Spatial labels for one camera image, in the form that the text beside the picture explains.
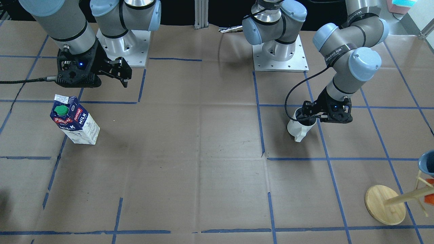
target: bottle cap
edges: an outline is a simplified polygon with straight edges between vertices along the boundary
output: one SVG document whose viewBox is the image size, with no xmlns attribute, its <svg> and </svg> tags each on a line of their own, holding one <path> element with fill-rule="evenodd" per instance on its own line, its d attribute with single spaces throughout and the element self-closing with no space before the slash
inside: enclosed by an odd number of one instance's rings
<svg viewBox="0 0 434 244">
<path fill-rule="evenodd" d="M 57 115 L 64 116 L 69 112 L 69 108 L 65 105 L 60 105 L 57 106 L 54 111 L 57 113 Z"/>
</svg>

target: wooden base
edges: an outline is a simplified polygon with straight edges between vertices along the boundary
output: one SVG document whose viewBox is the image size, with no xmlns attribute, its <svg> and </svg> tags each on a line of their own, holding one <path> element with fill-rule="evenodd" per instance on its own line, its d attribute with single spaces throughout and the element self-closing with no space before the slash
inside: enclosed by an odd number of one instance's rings
<svg viewBox="0 0 434 244">
<path fill-rule="evenodd" d="M 387 225 L 397 225 L 405 218 L 405 204 L 399 203 L 391 206 L 384 206 L 384 201 L 394 198 L 398 194 L 387 186 L 371 186 L 365 195 L 365 205 L 369 213 L 376 220 Z"/>
</svg>

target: carton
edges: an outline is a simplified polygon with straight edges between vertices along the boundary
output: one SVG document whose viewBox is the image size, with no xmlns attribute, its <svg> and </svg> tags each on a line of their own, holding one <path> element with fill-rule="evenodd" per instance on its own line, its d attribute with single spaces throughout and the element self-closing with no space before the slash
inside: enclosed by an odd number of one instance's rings
<svg viewBox="0 0 434 244">
<path fill-rule="evenodd" d="M 56 95 L 50 117 L 73 143 L 96 144 L 100 128 L 75 96 Z"/>
</svg>

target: pink box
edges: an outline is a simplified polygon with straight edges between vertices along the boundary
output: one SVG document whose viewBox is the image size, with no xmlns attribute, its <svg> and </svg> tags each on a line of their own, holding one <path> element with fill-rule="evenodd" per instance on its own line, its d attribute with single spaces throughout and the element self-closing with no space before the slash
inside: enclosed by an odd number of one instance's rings
<svg viewBox="0 0 434 244">
<path fill-rule="evenodd" d="M 400 14 L 406 14 L 410 10 L 409 7 L 401 7 L 401 6 L 392 4 L 392 0 L 387 0 L 387 8 L 389 9 L 389 12 L 391 12 L 391 13 L 400 13 Z"/>
</svg>

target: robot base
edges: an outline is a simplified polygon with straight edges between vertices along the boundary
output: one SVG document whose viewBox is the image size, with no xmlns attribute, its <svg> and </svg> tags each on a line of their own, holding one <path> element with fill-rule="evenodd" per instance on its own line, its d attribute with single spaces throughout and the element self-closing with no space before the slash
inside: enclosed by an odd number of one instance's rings
<svg viewBox="0 0 434 244">
<path fill-rule="evenodd" d="M 384 185 L 370 187 L 365 195 L 365 205 L 368 212 L 376 220 L 387 225 L 397 225 L 405 218 L 405 204 L 398 203 L 385 206 L 384 201 L 398 196 L 394 190 Z"/>
<path fill-rule="evenodd" d="M 148 60 L 148 51 L 149 51 L 149 43 L 151 42 L 151 32 L 146 30 L 131 30 L 136 37 L 135 42 L 137 42 L 131 49 L 125 50 L 124 52 L 116 52 L 115 55 L 110 53 L 109 50 L 106 49 L 107 57 L 111 60 L 115 60 L 118 57 L 124 57 L 127 61 L 128 65 L 131 68 L 145 68 L 146 62 Z M 105 40 L 107 39 L 101 33 L 101 30 L 98 29 L 98 33 L 96 37 L 100 40 L 102 46 Z M 124 43 L 123 37 L 118 39 L 111 40 L 112 44 L 117 46 L 122 46 Z"/>
<path fill-rule="evenodd" d="M 279 62 L 269 59 L 262 52 L 262 46 L 253 46 L 253 62 L 255 71 L 279 71 L 279 72 L 305 72 L 309 71 L 306 56 L 304 54 L 303 45 L 301 44 L 300 36 L 296 40 L 296 50 L 293 57 L 285 62 Z"/>
</svg>

